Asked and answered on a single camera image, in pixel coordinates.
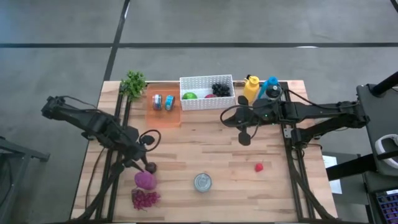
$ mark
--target yellow mustard bottle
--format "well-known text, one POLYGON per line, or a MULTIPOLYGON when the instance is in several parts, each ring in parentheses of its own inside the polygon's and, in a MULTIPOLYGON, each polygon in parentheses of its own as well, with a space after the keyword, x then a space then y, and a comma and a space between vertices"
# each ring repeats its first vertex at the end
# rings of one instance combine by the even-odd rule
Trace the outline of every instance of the yellow mustard bottle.
POLYGON ((246 84, 244 85, 243 95, 248 99, 249 103, 251 103, 254 101, 257 91, 260 88, 260 80, 255 76, 250 76, 245 80, 246 84))

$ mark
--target white basket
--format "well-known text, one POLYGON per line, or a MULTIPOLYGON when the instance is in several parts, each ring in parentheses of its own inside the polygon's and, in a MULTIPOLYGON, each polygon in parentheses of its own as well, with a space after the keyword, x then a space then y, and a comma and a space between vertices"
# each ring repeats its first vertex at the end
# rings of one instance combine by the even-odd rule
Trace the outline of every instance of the white basket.
POLYGON ((212 75, 204 77, 182 77, 180 78, 180 99, 182 110, 208 110, 228 108, 235 105, 235 90, 232 75, 212 75), (212 94, 211 86, 215 83, 229 86, 231 96, 205 98, 212 94), (188 92, 196 94, 194 100, 183 100, 182 96, 188 92))

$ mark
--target wooden table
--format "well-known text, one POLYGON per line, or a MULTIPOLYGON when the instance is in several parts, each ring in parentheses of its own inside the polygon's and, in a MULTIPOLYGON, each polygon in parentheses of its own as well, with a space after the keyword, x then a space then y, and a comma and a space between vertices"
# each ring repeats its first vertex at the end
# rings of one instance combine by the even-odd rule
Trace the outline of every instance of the wooden table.
MULTIPOLYGON (((291 90, 307 97, 303 81, 288 81, 288 84, 291 90)), ((118 88, 119 82, 104 82, 99 109, 114 114, 118 88)), ((241 88, 236 89, 237 95, 241 92, 241 88)), ((291 98, 292 101, 299 101, 294 95, 291 98)), ((251 145, 242 146, 238 143, 239 131, 221 124, 221 112, 184 111, 180 128, 159 129, 162 141, 147 157, 158 165, 155 173, 158 181, 156 191, 161 194, 161 201, 148 208, 147 212, 135 210, 131 202, 131 190, 136 187, 134 174, 138 171, 126 169, 119 180, 114 222, 297 221, 280 126, 260 127, 251 145), (256 173, 254 165, 258 162, 264 165, 264 170, 256 173), (211 190, 207 193, 199 193, 193 188, 193 178, 202 172, 209 174, 213 180, 211 190)), ((148 129, 145 114, 144 95, 133 102, 129 116, 129 125, 140 133, 148 129)), ((312 124, 312 120, 306 120, 298 126, 312 124)), ((101 150, 97 142, 90 142, 72 217, 84 211, 88 181, 101 150)), ((100 188, 104 155, 93 179, 90 200, 100 188)), ((305 150, 304 161, 312 192, 326 210, 337 217, 320 148, 309 146, 305 150)), ((302 192, 300 198, 306 210, 302 192)), ((108 211, 108 200, 109 197, 106 197, 104 215, 108 211)))

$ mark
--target orange plastic container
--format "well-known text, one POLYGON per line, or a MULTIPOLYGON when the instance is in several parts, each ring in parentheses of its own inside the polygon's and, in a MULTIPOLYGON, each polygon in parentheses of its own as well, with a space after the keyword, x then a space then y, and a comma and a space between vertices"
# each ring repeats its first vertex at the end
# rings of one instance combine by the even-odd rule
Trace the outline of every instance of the orange plastic container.
POLYGON ((147 86, 147 113, 145 116, 147 126, 150 128, 177 128, 181 125, 181 99, 180 85, 178 83, 150 83, 147 86), (152 97, 162 95, 162 109, 154 110, 152 97), (164 109, 166 97, 175 98, 173 110, 164 109))

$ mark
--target green plant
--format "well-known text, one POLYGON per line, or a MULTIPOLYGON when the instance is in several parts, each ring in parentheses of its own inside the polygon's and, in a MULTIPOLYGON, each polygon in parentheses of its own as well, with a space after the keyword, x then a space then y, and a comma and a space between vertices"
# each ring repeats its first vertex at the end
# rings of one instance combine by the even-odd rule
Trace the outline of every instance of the green plant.
POLYGON ((145 87, 145 76, 142 72, 135 72, 129 70, 127 72, 127 79, 122 80, 122 92, 124 96, 130 97, 130 100, 139 98, 141 92, 145 87))

